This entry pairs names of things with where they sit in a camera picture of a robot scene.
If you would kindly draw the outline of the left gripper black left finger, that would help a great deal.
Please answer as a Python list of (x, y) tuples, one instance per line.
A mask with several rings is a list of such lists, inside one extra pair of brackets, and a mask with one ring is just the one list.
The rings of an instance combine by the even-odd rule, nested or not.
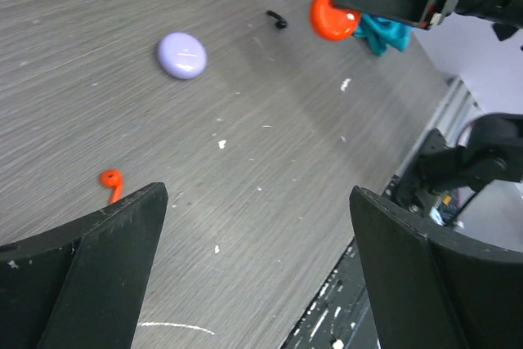
[(3, 348), (129, 348), (168, 192), (118, 202), (1, 247)]

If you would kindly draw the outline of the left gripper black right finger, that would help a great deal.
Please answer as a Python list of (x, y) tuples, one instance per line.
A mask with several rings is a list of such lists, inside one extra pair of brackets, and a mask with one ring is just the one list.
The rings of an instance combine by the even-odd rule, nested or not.
[(522, 255), (438, 226), (371, 190), (349, 206), (383, 348), (520, 348)]

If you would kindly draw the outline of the orange earbud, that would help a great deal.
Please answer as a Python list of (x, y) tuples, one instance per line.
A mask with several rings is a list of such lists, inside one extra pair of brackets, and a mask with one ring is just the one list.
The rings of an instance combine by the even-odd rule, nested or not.
[(112, 194), (109, 199), (109, 204), (118, 202), (122, 196), (124, 188), (124, 180), (122, 173), (114, 168), (104, 171), (100, 175), (100, 183), (105, 187), (112, 190)]

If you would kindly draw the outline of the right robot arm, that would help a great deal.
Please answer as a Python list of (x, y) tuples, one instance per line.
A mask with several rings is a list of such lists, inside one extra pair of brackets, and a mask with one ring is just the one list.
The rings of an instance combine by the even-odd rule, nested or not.
[[(514, 30), (522, 27), (522, 0), (333, 0), (335, 7), (430, 29), (455, 12)], [(522, 117), (488, 114), (472, 124), (466, 145), (450, 148), (433, 129), (398, 180), (391, 199), (421, 217), (451, 190), (481, 192), (492, 181), (522, 181)]]

